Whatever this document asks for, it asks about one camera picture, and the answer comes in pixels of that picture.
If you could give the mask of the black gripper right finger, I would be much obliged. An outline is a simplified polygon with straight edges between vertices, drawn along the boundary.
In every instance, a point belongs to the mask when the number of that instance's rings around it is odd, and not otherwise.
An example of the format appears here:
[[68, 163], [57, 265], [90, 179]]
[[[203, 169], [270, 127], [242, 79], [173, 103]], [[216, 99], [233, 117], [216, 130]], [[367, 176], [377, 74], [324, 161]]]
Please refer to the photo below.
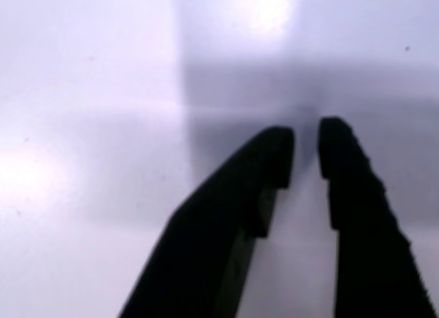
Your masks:
[[321, 119], [318, 152], [338, 233], [335, 317], [437, 317], [385, 186], [350, 125]]

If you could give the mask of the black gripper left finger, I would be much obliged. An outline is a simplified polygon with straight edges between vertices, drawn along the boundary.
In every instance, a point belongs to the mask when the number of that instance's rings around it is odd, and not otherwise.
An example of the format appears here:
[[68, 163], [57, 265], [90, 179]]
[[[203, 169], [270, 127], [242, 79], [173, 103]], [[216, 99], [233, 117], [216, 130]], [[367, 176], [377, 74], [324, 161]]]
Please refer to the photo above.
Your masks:
[[294, 131], [251, 138], [169, 219], [122, 317], [234, 317], [254, 245], [289, 186]]

